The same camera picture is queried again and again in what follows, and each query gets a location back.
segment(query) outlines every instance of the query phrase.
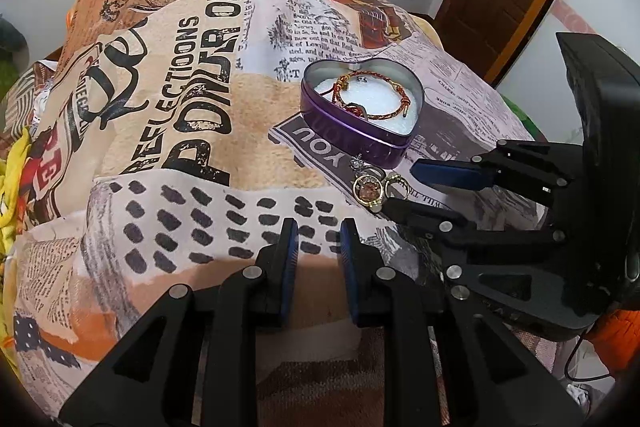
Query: blue gripper pad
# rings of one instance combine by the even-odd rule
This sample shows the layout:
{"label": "blue gripper pad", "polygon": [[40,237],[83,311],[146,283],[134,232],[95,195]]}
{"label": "blue gripper pad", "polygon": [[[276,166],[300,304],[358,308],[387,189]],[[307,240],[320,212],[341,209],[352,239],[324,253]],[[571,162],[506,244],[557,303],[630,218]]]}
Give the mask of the blue gripper pad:
{"label": "blue gripper pad", "polygon": [[493,187],[495,171],[455,160],[418,160],[411,167],[412,176],[424,185],[445,185],[466,190]]}
{"label": "blue gripper pad", "polygon": [[298,265],[298,224],[292,220],[287,243],[287,260],[282,273],[282,302],[280,304],[280,317],[283,322],[287,320],[293,298],[293,286],[296,280],[296,266]]}
{"label": "blue gripper pad", "polygon": [[351,251],[351,236],[344,220],[340,225],[340,264],[347,288],[347,304],[349,314],[354,323],[358,323],[360,310],[358,309],[358,284],[356,282],[356,272],[353,266],[353,251]]}

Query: bed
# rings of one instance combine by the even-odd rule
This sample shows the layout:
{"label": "bed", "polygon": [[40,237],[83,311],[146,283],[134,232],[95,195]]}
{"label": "bed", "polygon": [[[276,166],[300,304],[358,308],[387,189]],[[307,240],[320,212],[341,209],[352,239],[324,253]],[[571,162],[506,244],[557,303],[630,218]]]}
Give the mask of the bed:
{"label": "bed", "polygon": [[[531,139],[420,24],[386,0],[76,1],[55,74],[34,65],[3,102],[6,150],[47,88],[3,293],[4,352],[47,413],[169,286],[219,284],[294,216],[289,329],[257,343],[260,424],[382,424],[382,336],[348,318],[338,224],[355,217],[364,242],[421,284],[439,283],[439,260],[352,204],[351,157],[300,115],[306,65],[375,55],[418,76],[426,109],[396,169],[412,200],[486,229],[533,228],[541,216],[500,190],[444,192],[411,177],[419,157],[468,159],[497,139]],[[517,334],[551,370],[556,344]]]}

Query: charm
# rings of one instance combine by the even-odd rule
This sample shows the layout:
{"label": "charm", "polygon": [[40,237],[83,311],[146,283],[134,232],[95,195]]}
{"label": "charm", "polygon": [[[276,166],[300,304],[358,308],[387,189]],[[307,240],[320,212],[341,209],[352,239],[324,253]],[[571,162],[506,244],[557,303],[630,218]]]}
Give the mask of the charm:
{"label": "charm", "polygon": [[362,168],[366,167],[367,163],[362,159],[362,154],[358,154],[357,156],[351,158],[349,166],[351,167],[352,171],[359,171]]}
{"label": "charm", "polygon": [[369,116],[367,115],[367,110],[361,106],[359,103],[348,103],[343,107],[346,112],[350,112],[355,116],[362,118],[363,120],[369,121]]}

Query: metal screw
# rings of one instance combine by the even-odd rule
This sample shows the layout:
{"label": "metal screw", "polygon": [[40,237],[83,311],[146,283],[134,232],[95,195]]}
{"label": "metal screw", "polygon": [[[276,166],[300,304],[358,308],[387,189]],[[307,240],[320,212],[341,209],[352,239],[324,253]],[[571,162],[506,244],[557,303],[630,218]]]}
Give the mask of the metal screw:
{"label": "metal screw", "polygon": [[247,266],[244,270],[242,270],[242,276],[245,279],[258,279],[262,275],[262,268],[259,266]]}
{"label": "metal screw", "polygon": [[453,286],[453,288],[451,289],[451,296],[454,299],[458,299],[459,301],[464,301],[466,299],[469,298],[469,295],[471,295],[471,292],[469,291],[469,288],[467,288],[466,286]]}
{"label": "metal screw", "polygon": [[462,275],[462,268],[457,264],[452,264],[447,268],[447,277],[449,279],[459,279]]}
{"label": "metal screw", "polygon": [[640,256],[638,252],[630,253],[626,256],[625,276],[629,282],[636,282],[640,277]]}
{"label": "metal screw", "polygon": [[376,276],[378,276],[378,279],[382,279],[383,281],[390,281],[396,276],[396,270],[389,268],[388,266],[383,266],[376,270]]}
{"label": "metal screw", "polygon": [[450,221],[443,221],[438,226],[441,232],[451,232],[453,230],[453,223]]}
{"label": "metal screw", "polygon": [[169,296],[174,299],[182,299],[188,292],[189,289],[184,284],[174,284],[169,288]]}

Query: purple tin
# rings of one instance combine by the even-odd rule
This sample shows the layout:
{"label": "purple tin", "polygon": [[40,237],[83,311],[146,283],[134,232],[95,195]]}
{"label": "purple tin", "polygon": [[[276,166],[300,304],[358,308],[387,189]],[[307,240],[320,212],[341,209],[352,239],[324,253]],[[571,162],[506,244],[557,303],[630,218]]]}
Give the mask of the purple tin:
{"label": "purple tin", "polygon": [[415,136],[415,126],[409,134],[397,134],[378,127],[345,111],[320,96],[315,88],[328,78],[337,78],[350,71],[375,71],[411,91],[418,103],[418,120],[424,101],[424,88],[414,73],[402,64],[386,58],[370,58],[363,62],[318,60],[306,67],[300,93],[300,110],[308,126],[327,142],[352,156],[383,169],[396,167]]}

